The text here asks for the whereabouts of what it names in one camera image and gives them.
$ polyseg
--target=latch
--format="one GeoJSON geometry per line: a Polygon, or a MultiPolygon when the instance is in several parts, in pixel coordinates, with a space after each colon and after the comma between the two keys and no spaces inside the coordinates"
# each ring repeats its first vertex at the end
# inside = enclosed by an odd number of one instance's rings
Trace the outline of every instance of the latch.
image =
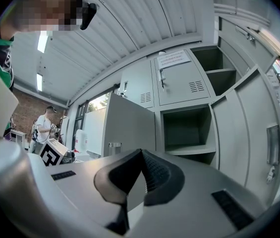
{"type": "Polygon", "coordinates": [[[159,69],[159,81],[162,83],[163,91],[164,91],[164,85],[165,85],[164,80],[166,80],[165,72],[163,69],[159,69]]]}
{"type": "Polygon", "coordinates": [[[270,171],[269,171],[269,174],[268,174],[268,177],[267,177],[267,184],[271,183],[272,182],[272,179],[274,178],[275,176],[275,167],[274,166],[271,166],[270,168],[270,171]]]}

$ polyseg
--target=locker door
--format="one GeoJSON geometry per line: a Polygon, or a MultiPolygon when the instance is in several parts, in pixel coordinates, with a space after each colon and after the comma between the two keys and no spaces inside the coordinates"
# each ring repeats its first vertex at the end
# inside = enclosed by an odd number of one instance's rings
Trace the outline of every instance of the locker door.
{"type": "Polygon", "coordinates": [[[155,151],[155,117],[117,94],[110,94],[102,138],[102,157],[109,155],[109,143],[121,143],[121,152],[133,149],[155,151]]]}
{"type": "Polygon", "coordinates": [[[120,93],[144,108],[154,106],[151,61],[132,64],[122,73],[120,93]]]}
{"type": "MultiPolygon", "coordinates": [[[[160,105],[177,103],[182,101],[208,98],[209,92],[196,64],[187,51],[189,62],[178,64],[163,70],[165,74],[164,89],[162,82],[158,81],[160,105]]],[[[159,64],[154,59],[155,71],[159,80],[159,64]]]]}
{"type": "Polygon", "coordinates": [[[255,65],[254,61],[228,36],[221,34],[218,48],[230,58],[241,76],[244,76],[255,65]]]}
{"type": "Polygon", "coordinates": [[[219,170],[271,205],[280,183],[280,106],[266,75],[253,68],[211,107],[218,130],[219,170]],[[275,126],[279,164],[268,182],[272,168],[268,156],[276,149],[269,147],[269,131],[275,126]]]}
{"type": "Polygon", "coordinates": [[[238,45],[242,49],[240,54],[245,61],[249,60],[247,57],[250,57],[263,72],[267,72],[276,54],[246,30],[247,28],[241,28],[226,19],[221,17],[219,19],[219,36],[226,42],[230,42],[231,46],[238,45]]]}

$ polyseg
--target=ceiling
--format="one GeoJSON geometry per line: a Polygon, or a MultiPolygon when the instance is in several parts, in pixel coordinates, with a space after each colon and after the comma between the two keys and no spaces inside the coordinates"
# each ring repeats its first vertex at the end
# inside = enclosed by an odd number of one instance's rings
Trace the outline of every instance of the ceiling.
{"type": "Polygon", "coordinates": [[[16,88],[67,106],[88,83],[100,80],[134,52],[164,46],[163,42],[179,36],[187,40],[193,33],[209,41],[215,15],[269,24],[266,0],[86,1],[97,5],[89,27],[54,33],[44,54],[37,50],[39,33],[16,34],[11,49],[16,88]],[[36,89],[36,73],[43,75],[42,92],[36,89]]]}
{"type": "Polygon", "coordinates": [[[18,33],[12,45],[16,88],[65,104],[90,80],[129,54],[158,41],[196,32],[193,0],[87,0],[98,11],[85,31],[49,38],[37,50],[39,33],[18,33]],[[43,92],[36,90],[36,73],[43,92]]]}

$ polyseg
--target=person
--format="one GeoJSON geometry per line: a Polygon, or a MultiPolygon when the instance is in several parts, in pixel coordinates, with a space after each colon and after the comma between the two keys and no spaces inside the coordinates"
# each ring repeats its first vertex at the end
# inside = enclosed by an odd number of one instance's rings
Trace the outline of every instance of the person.
{"type": "MultiPolygon", "coordinates": [[[[0,21],[0,78],[12,91],[11,45],[17,32],[52,31],[71,25],[83,0],[15,0],[0,21]]],[[[10,123],[3,137],[9,137],[10,123]]]]}
{"type": "Polygon", "coordinates": [[[42,149],[43,144],[50,138],[51,133],[55,132],[52,128],[51,119],[53,118],[56,110],[53,106],[48,106],[46,108],[45,114],[39,116],[35,125],[32,141],[30,142],[29,153],[39,154],[42,149]]]}

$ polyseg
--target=fluorescent light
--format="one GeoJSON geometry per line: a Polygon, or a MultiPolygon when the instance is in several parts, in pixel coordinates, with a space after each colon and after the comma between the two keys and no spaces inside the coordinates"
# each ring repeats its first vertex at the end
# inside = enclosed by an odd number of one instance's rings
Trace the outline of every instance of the fluorescent light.
{"type": "Polygon", "coordinates": [[[48,39],[47,31],[41,31],[37,50],[41,51],[42,53],[45,52],[47,39],[48,39]]]}
{"type": "Polygon", "coordinates": [[[40,74],[36,74],[36,84],[37,84],[37,90],[42,91],[43,90],[43,76],[40,74]]]}

